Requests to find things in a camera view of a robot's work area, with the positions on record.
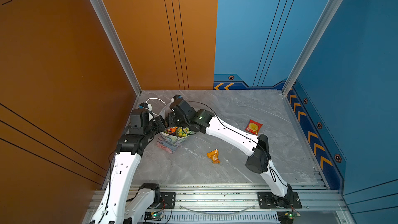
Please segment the colourful skittles candy bag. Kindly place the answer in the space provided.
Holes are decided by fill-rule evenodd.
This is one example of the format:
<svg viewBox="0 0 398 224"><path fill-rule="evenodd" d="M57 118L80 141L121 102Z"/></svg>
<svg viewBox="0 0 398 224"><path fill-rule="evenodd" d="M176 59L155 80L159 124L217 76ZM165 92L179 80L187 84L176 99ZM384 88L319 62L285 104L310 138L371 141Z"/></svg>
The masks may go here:
<svg viewBox="0 0 398 224"><path fill-rule="evenodd" d="M189 135L194 135L195 132L189 128L182 128L182 127L174 127L174 128L167 128L165 131L168 135L176 136L178 138L184 138Z"/></svg>

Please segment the white paper bag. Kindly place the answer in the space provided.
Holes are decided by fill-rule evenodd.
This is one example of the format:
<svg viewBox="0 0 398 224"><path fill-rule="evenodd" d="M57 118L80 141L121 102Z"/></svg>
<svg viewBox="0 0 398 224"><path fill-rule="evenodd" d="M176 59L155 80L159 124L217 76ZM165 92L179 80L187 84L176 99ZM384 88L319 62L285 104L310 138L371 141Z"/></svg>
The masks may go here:
<svg viewBox="0 0 398 224"><path fill-rule="evenodd" d="M146 100L146 103L150 104L150 101L154 101L154 100L160 101L164 105L164 107L160 111L159 115L162 116L164 118L164 120L166 120L166 115L171 112L171 109L170 109L171 102L165 103L160 98L150 97ZM170 154L173 154L177 150L177 148L184 141L186 141L188 139L189 136L184 137L184 138L178 138L176 136L168 135L165 131L163 131L158 136L157 147L170 153Z"/></svg>

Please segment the orange snack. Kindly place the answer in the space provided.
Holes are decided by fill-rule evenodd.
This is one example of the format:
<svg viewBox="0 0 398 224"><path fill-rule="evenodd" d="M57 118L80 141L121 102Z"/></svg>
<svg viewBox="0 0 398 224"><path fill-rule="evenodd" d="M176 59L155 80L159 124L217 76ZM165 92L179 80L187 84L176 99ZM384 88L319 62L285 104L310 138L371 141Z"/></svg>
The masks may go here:
<svg viewBox="0 0 398 224"><path fill-rule="evenodd" d="M212 161L213 164L220 163L218 156L219 156L219 150L217 149L207 153L207 157Z"/></svg>

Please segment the red snack packet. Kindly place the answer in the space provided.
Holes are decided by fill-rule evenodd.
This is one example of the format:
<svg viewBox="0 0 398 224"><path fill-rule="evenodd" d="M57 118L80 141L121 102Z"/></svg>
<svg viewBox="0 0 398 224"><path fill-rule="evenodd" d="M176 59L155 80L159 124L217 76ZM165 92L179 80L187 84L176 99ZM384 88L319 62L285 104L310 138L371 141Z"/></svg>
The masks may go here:
<svg viewBox="0 0 398 224"><path fill-rule="evenodd" d="M262 126L263 126L263 124L261 124L261 123L258 123L254 120L249 120L249 123L246 127L246 131L251 134L258 135Z"/></svg>

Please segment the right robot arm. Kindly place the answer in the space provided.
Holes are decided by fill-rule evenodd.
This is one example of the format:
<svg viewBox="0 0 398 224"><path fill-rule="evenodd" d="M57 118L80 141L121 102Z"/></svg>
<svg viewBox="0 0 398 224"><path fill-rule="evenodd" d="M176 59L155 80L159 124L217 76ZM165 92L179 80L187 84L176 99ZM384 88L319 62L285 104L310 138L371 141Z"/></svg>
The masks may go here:
<svg viewBox="0 0 398 224"><path fill-rule="evenodd" d="M166 117L169 127L189 128L193 132L219 138L238 148L248 156L245 166L253 173L259 174L269 186L271 205L276 208L302 208L297 192L276 170L269 153L268 137L246 133L221 120L210 108L195 110L190 101L181 95L175 95L170 104L171 112Z"/></svg>

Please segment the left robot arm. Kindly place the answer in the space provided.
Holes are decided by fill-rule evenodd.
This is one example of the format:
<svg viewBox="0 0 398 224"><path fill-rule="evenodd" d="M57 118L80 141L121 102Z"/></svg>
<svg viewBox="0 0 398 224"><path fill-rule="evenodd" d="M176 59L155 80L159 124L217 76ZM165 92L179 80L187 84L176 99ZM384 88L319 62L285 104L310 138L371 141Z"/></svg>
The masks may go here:
<svg viewBox="0 0 398 224"><path fill-rule="evenodd" d="M160 203L159 185L153 183L143 184L130 204L127 197L145 148L164 130L166 124L163 117L156 117L148 104L142 103L132 110L129 134L122 135L118 140L107 188L90 223L136 224L149 207Z"/></svg>

